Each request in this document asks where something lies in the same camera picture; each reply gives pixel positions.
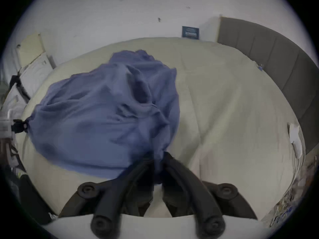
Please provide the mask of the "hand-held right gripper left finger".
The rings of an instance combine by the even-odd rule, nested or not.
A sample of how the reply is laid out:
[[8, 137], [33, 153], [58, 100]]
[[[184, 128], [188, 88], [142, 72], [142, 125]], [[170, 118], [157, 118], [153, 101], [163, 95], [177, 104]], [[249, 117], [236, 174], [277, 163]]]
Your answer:
[[154, 160], [146, 156], [116, 179], [79, 185], [59, 218], [93, 214], [90, 229], [97, 237], [117, 237], [122, 214], [143, 217], [153, 200]]

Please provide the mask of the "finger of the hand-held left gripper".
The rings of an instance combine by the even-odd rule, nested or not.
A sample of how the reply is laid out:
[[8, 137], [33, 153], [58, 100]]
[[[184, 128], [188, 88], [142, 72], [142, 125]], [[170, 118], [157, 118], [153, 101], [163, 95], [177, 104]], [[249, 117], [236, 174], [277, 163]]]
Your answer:
[[12, 132], [22, 133], [28, 132], [28, 121], [23, 121], [21, 119], [13, 119]]

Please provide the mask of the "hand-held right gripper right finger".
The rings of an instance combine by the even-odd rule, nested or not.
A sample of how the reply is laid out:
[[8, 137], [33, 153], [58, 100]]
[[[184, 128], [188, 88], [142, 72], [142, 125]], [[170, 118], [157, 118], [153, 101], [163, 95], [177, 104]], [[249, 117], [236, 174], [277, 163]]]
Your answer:
[[195, 216], [198, 237], [220, 237], [226, 229], [223, 216], [257, 221], [252, 207], [233, 184], [202, 181], [168, 152], [164, 152], [161, 163], [163, 201], [173, 217]]

